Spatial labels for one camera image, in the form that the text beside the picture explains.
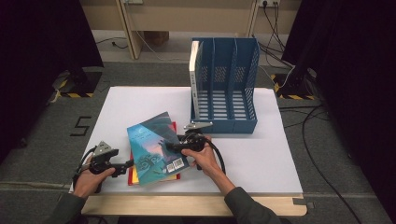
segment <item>human hand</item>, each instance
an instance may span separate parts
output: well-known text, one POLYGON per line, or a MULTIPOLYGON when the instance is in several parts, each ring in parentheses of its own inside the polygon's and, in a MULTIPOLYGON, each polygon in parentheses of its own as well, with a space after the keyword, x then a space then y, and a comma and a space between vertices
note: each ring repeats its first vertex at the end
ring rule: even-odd
MULTIPOLYGON (((209 141, 212 140, 210 136, 206 136, 205 138, 209 141)), ((185 156, 195 158, 195 161, 191 166, 195 166, 197 164, 200 165, 204 173, 210 177, 212 177, 217 171, 221 171, 216 161, 213 148, 208 143, 205 143, 204 149, 199 152, 185 148, 181 150, 181 153, 185 156)))
MULTIPOLYGON (((87 163, 91 161, 91 158, 92 157, 89 157, 87 159, 87 163)), ((76 185, 74 186, 73 194, 87 200, 88 196, 94 194, 98 186, 115 171, 116 169, 112 167, 103 171, 99 175, 94 175, 89 169, 81 172, 76 185)))
POLYGON ((191 156, 195 158, 195 161, 191 165, 200 165, 204 174, 208 175, 216 186, 218 186, 221 193, 227 195, 232 189, 235 188, 233 182, 223 173, 219 167, 213 148, 205 143, 205 147, 202 151, 196 152, 191 149, 183 149, 181 153, 185 156, 191 156))

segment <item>sleeve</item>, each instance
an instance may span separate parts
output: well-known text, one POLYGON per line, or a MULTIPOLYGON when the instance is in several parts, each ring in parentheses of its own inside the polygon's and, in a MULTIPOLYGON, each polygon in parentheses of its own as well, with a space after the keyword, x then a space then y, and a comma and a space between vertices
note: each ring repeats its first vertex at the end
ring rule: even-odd
POLYGON ((57 203, 55 209, 44 224, 73 223, 81 214, 85 200, 70 193, 65 193, 57 203))
POLYGON ((279 217, 269 208, 255 202, 242 188, 231 190, 224 198, 239 224, 280 224, 279 217))

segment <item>gray carpet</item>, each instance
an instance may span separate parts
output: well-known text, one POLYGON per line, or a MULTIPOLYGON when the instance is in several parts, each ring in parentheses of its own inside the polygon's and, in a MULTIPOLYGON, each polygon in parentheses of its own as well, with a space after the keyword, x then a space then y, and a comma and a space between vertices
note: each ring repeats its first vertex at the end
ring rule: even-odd
MULTIPOLYGON (((268 73, 286 70, 267 67, 268 73)), ((50 104, 26 136, 27 147, 13 149, 0 166, 0 224, 40 223, 62 192, 67 192, 110 86, 190 86, 187 64, 105 63, 92 98, 59 98, 50 104), (80 117, 84 129, 75 128, 80 117)), ((272 88, 259 69, 257 87, 272 88)), ((320 105, 320 101, 278 100, 280 108, 320 105)), ((320 176, 304 147, 302 124, 312 108, 281 109, 290 151, 304 190, 308 213, 291 223, 356 223, 344 203, 320 176)), ((363 223, 391 223, 324 107, 305 124, 309 153, 328 181, 345 197, 363 223)), ((106 217, 116 223, 116 217, 106 217)))

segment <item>black curtain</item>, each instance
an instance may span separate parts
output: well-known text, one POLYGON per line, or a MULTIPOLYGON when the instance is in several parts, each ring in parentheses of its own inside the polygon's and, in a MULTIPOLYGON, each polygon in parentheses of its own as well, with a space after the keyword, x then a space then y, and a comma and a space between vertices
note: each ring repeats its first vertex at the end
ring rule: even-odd
POLYGON ((28 134, 62 71, 103 66, 78 0, 0 0, 0 162, 28 134))
MULTIPOLYGON (((374 4, 343 1, 309 66, 318 73, 325 104, 350 154, 396 222, 396 1, 374 4)), ((315 0, 303 0, 285 60, 298 62, 309 47, 304 40, 322 9, 315 0)))

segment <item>book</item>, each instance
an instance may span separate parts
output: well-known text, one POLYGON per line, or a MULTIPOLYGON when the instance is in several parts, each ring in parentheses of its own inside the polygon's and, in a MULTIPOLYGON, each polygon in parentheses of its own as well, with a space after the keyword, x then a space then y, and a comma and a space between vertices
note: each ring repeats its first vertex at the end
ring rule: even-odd
MULTIPOLYGON (((176 131, 176 123, 172 122, 173 128, 176 131)), ((131 160, 134 159, 134 154, 132 154, 132 150, 131 150, 131 160)), ((169 175, 168 177, 166 177, 165 179, 162 179, 160 181, 168 181, 168 180, 178 180, 180 179, 180 174, 177 175, 169 175)), ((139 184, 139 177, 137 176, 137 171, 136 171, 136 166, 132 166, 129 168, 129 174, 128 174, 128 185, 132 186, 132 185, 138 185, 139 184)))
POLYGON ((179 143, 168 112, 127 128, 139 185, 155 183, 189 168, 181 153, 166 143, 179 143))
POLYGON ((191 83, 191 99, 192 105, 194 107, 194 115, 196 119, 200 118, 199 112, 199 92, 198 92, 198 69, 200 64, 200 55, 202 52, 202 48, 200 48, 199 40, 194 40, 191 42, 191 55, 190 55, 190 83, 191 83))

